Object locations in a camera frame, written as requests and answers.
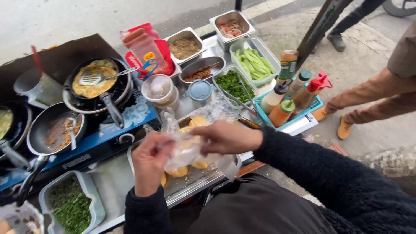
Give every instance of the gas stove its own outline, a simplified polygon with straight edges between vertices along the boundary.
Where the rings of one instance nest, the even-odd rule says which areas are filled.
[[[49,182],[69,170],[82,170],[90,164],[111,157],[126,150],[131,142],[144,138],[143,124],[147,123],[155,130],[160,130],[161,123],[155,108],[133,88],[119,110],[124,118],[123,129],[118,128],[109,117],[108,112],[86,115],[87,130],[85,136],[77,143],[77,148],[62,154],[52,155],[41,173],[36,177],[31,194],[38,192]],[[36,157],[23,150],[32,164]],[[13,201],[28,172],[15,168],[0,175],[0,205]]]

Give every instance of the stainless steel countertop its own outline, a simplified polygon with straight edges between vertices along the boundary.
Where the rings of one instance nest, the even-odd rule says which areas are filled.
[[[231,64],[230,53],[223,51],[222,47],[217,41],[216,36],[205,39],[203,42],[208,47],[208,49],[198,58],[217,55],[222,56],[225,59],[226,65]],[[181,65],[181,67],[185,67],[190,62]],[[259,88],[259,94],[261,95],[269,91],[274,86],[275,82],[276,81],[273,80],[270,84]],[[180,81],[177,87],[180,92],[181,104],[175,111],[175,117],[176,119],[180,119],[194,111],[195,107],[193,106],[189,97],[185,98],[182,96],[187,88],[183,86]],[[252,116],[247,110],[242,110],[241,115],[256,123],[261,123],[259,118]],[[312,115],[308,114],[290,126],[287,126],[283,132],[286,132],[290,135],[297,135],[317,124],[318,122],[312,117]],[[251,158],[252,156],[252,152],[247,152],[241,156],[241,159],[244,161]],[[134,185],[134,176],[131,171],[126,152],[119,153],[114,157],[91,165],[90,169],[86,171],[89,172],[92,176],[106,211],[104,221],[91,231],[91,234],[97,234],[104,232],[107,229],[111,229],[114,226],[118,226],[124,221],[124,202],[127,192]],[[221,172],[210,173],[207,177],[201,178],[180,192],[173,193],[167,197],[166,202],[168,207],[175,206],[193,194],[196,194],[199,191],[202,191],[204,188],[218,182],[222,178],[224,178],[224,175]]]

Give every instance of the black fuzzy sleeve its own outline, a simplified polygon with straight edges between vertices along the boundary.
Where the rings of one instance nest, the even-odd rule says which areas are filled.
[[[375,170],[336,151],[263,127],[254,155],[366,233],[416,233],[416,201]]]
[[[127,193],[124,234],[167,234],[170,231],[169,209],[163,187],[148,197],[137,197],[134,187]]]

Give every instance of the blue plastic basket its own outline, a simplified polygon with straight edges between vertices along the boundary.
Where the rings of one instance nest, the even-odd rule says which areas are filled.
[[[257,107],[257,112],[258,112],[258,114],[259,114],[259,117],[263,120],[263,121],[265,121],[266,123],[268,123],[268,125],[269,126],[272,126],[273,127],[273,124],[272,124],[272,122],[270,121],[270,119],[269,119],[269,117],[267,117],[267,114],[266,113],[264,113],[264,111],[261,109],[261,107],[260,107],[260,102],[261,102],[261,100],[269,93],[269,92],[267,92],[267,93],[265,93],[265,94],[263,94],[263,95],[261,95],[261,96],[258,96],[258,97],[255,97],[255,98],[253,98],[253,102],[254,102],[254,104],[256,105],[256,107]],[[290,124],[292,124],[292,123],[294,123],[296,120],[298,120],[299,118],[301,118],[301,117],[303,117],[304,115],[306,115],[306,114],[308,114],[308,113],[310,113],[310,112],[312,112],[312,111],[314,111],[314,110],[316,110],[316,109],[318,109],[319,107],[321,107],[323,105],[323,103],[322,103],[322,101],[321,101],[321,98],[319,97],[319,95],[318,96],[316,96],[316,98],[315,98],[315,100],[313,101],[313,103],[312,103],[312,105],[311,105],[311,107],[309,107],[309,108],[307,108],[307,109],[305,109],[304,111],[302,111],[302,112],[300,112],[299,114],[297,114],[292,120],[290,120],[290,121],[288,121],[288,122],[286,122],[285,124],[283,124],[282,126],[280,126],[280,127],[278,127],[278,128],[275,128],[275,127],[273,127],[274,129],[276,129],[277,131],[279,131],[279,130],[282,130],[282,129],[284,129],[286,126],[289,126]]]

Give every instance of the chopped herbs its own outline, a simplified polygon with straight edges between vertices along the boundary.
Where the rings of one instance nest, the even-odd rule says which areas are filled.
[[[70,234],[81,234],[91,223],[91,199],[82,191],[76,175],[51,189],[50,203],[56,220]]]
[[[246,83],[246,81],[241,79],[244,83],[247,92],[250,94],[251,98],[254,98],[254,92],[251,90],[251,87]],[[237,73],[235,71],[228,71],[226,75],[219,76],[215,82],[229,94],[233,95],[235,98],[239,99],[242,103],[249,101],[244,88],[241,83],[238,81]]]

